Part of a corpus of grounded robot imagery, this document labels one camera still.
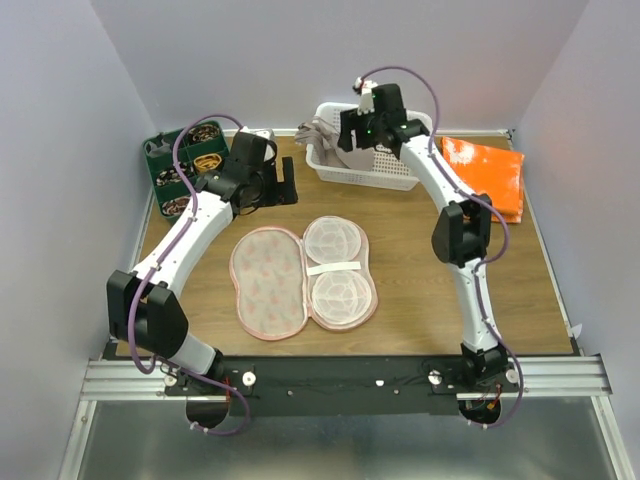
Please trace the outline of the taupe bra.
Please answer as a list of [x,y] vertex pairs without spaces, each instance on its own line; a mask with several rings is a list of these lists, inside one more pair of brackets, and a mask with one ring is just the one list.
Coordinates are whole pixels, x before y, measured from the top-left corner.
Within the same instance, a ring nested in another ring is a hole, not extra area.
[[371,171],[375,156],[367,150],[345,152],[338,148],[338,130],[319,116],[298,126],[294,141],[299,145],[311,145],[322,166],[344,168],[356,171]]

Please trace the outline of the white plastic basket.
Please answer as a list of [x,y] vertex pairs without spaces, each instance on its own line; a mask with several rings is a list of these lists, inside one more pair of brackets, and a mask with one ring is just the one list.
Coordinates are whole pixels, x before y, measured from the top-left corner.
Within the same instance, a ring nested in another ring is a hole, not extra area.
[[[355,104],[324,102],[315,111],[313,123],[325,127],[331,133],[339,133],[340,113],[355,108]],[[419,119],[430,131],[433,121],[429,115],[408,110],[408,119]],[[392,153],[379,150],[354,149],[342,152],[333,149],[332,140],[323,140],[324,164],[313,144],[306,146],[306,163],[315,170],[319,179],[326,182],[352,184],[367,187],[410,191],[419,182],[410,169]]]

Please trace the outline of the pink floral laundry bag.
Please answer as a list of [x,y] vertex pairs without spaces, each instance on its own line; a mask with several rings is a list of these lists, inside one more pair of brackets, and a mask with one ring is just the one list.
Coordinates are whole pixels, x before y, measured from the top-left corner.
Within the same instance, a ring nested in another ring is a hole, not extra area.
[[229,261],[238,320],[265,341],[293,337],[309,320],[333,332],[357,328],[378,305],[369,259],[365,231],[342,217],[319,217],[302,236],[255,229]]

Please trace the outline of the green compartment tray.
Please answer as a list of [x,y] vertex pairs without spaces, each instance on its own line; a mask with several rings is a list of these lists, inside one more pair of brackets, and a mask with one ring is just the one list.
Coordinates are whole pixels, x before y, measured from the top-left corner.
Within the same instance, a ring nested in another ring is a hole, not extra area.
[[[181,130],[162,132],[142,144],[160,215],[174,223],[190,200],[190,192],[173,162],[173,146]],[[192,185],[199,175],[220,170],[229,147],[215,120],[190,128],[177,150],[178,166]]]

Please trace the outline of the orange white cloth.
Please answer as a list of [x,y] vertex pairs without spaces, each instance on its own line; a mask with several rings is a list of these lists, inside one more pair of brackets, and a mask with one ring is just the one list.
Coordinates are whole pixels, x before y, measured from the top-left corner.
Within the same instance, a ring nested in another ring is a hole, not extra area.
[[524,212],[523,165],[520,152],[442,138],[442,152],[456,174],[476,193],[487,194],[508,224],[519,224]]

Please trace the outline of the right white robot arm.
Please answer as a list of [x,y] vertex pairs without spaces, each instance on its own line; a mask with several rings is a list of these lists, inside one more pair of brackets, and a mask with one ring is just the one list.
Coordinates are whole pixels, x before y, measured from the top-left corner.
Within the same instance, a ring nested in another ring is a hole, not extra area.
[[487,281],[491,200],[486,194],[473,193],[457,176],[438,151],[432,129],[408,118],[398,85],[359,78],[354,90],[359,104],[340,113],[338,146],[346,152],[378,146],[390,150],[434,202],[439,216],[432,249],[453,275],[463,315],[460,379],[467,389],[483,391],[509,365]]

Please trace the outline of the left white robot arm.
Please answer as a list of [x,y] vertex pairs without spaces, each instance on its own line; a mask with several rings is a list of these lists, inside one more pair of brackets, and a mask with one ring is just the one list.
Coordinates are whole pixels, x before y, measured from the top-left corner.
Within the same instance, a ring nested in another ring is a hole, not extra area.
[[190,331],[179,298],[209,245],[242,211],[297,202],[293,161],[277,155],[272,130],[240,129],[221,169],[187,184],[187,206],[154,250],[106,284],[110,334],[188,370],[201,395],[220,387],[223,355]]

